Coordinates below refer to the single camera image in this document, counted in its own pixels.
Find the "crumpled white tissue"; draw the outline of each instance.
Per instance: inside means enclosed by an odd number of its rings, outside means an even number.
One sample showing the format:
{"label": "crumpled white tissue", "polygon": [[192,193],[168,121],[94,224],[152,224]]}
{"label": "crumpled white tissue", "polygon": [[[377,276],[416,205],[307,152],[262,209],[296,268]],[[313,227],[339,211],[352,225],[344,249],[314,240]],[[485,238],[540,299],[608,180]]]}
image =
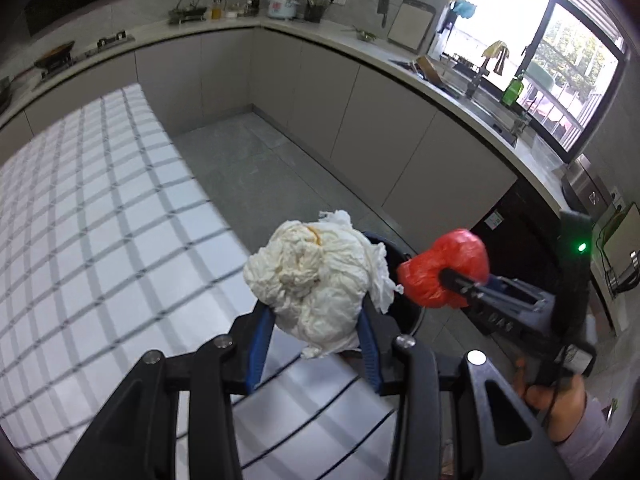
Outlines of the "crumpled white tissue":
{"label": "crumpled white tissue", "polygon": [[244,280],[276,314],[276,324],[306,342],[303,358],[357,348],[356,322],[368,292],[386,314],[394,291],[383,243],[351,227],[346,211],[321,212],[318,222],[287,221],[249,257]]}

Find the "white label sticker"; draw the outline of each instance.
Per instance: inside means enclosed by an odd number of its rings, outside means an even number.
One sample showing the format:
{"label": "white label sticker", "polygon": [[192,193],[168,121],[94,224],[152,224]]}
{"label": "white label sticker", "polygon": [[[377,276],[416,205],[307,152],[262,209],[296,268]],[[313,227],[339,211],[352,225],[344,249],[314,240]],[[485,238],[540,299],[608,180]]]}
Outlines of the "white label sticker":
{"label": "white label sticker", "polygon": [[[556,363],[562,360],[562,350],[556,358]],[[582,374],[591,363],[591,354],[579,349],[576,345],[569,345],[564,359],[564,367],[574,374]]]}
{"label": "white label sticker", "polygon": [[504,218],[502,218],[502,215],[498,213],[498,210],[496,209],[484,220],[484,223],[489,226],[489,229],[491,229],[491,231],[493,231],[498,227],[498,225],[502,223],[503,220]]}

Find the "grid pattern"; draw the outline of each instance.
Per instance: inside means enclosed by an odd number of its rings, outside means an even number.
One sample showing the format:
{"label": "grid pattern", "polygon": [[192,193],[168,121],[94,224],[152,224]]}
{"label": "grid pattern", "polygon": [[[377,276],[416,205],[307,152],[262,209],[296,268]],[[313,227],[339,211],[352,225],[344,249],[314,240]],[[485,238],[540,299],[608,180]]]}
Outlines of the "grid pattern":
{"label": "grid pattern", "polygon": [[[138,85],[34,138],[0,170],[0,193],[0,424],[49,479],[146,350],[193,351],[255,298],[246,251]],[[236,405],[244,476],[384,478],[395,416],[340,360],[297,360],[301,348],[276,330],[277,378]],[[179,480],[187,414],[183,394]]]}

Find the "cabinet door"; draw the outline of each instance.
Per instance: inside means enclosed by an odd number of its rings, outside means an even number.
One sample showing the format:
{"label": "cabinet door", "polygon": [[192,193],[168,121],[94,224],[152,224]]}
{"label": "cabinet door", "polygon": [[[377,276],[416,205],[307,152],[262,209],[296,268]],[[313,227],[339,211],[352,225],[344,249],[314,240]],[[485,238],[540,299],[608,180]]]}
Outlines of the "cabinet door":
{"label": "cabinet door", "polygon": [[383,209],[418,252],[471,229],[516,181],[473,134],[438,112]]}
{"label": "cabinet door", "polygon": [[31,140],[31,127],[24,112],[20,112],[0,130],[0,166]]}
{"label": "cabinet door", "polygon": [[281,126],[291,115],[302,41],[258,28],[251,57],[251,99]]}
{"label": "cabinet door", "polygon": [[421,97],[361,66],[331,162],[382,205],[435,113]]}
{"label": "cabinet door", "polygon": [[34,135],[68,113],[137,82],[133,52],[109,59],[56,86],[26,109]]}
{"label": "cabinet door", "polygon": [[202,110],[204,117],[245,107],[253,31],[248,28],[202,36]]}
{"label": "cabinet door", "polygon": [[327,160],[349,102],[359,64],[320,46],[302,46],[288,130]]}
{"label": "cabinet door", "polygon": [[202,123],[201,39],[187,36],[136,51],[138,81],[170,136]]}

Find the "window frame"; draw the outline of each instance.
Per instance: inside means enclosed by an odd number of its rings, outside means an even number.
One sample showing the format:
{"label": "window frame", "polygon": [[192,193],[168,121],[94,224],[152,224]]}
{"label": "window frame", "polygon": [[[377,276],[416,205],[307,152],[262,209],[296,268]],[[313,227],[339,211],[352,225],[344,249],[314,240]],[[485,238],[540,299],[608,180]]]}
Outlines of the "window frame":
{"label": "window frame", "polygon": [[[598,104],[595,112],[593,113],[593,116],[589,120],[589,123],[585,126],[584,130],[569,150],[564,149],[561,146],[560,142],[558,142],[558,140],[556,140],[556,138],[538,120],[532,118],[531,122],[529,123],[529,126],[533,128],[533,130],[540,137],[542,137],[542,139],[558,154],[562,161],[568,163],[574,160],[574,158],[582,152],[583,147],[591,139],[594,131],[598,126],[600,126],[602,118],[609,110],[611,102],[613,101],[613,97],[617,93],[620,82],[622,81],[622,75],[628,62],[629,54],[625,50],[621,50],[620,48],[618,48],[613,40],[609,36],[607,36],[606,33],[604,33],[604,31],[601,30],[601,28],[599,28],[591,18],[589,18],[584,12],[582,12],[569,0],[549,0],[546,6],[545,13],[542,17],[542,21],[540,22],[540,26],[538,27],[538,30],[536,31],[531,44],[527,48],[527,52],[522,59],[522,63],[516,70],[516,73],[520,72],[524,67],[528,66],[528,64],[533,59],[538,47],[540,46],[540,42],[543,39],[546,28],[551,21],[551,15],[556,5],[560,5],[570,14],[572,14],[576,19],[578,19],[578,21],[580,21],[585,27],[587,27],[587,29],[589,29],[589,31],[592,32],[593,35],[598,40],[600,40],[600,42],[618,60],[618,65],[616,66],[616,70],[614,71],[613,78],[611,79],[611,83],[609,84],[607,91],[602,96],[602,99]],[[440,28],[440,31],[443,31],[446,28],[450,28],[452,30],[457,18],[458,16],[456,14],[449,11],[442,27]],[[498,88],[496,85],[491,83],[487,78],[482,78],[480,86],[498,100],[501,99],[503,91],[500,90],[500,88]],[[517,103],[513,105],[512,109],[517,113],[521,113],[524,110]]]}

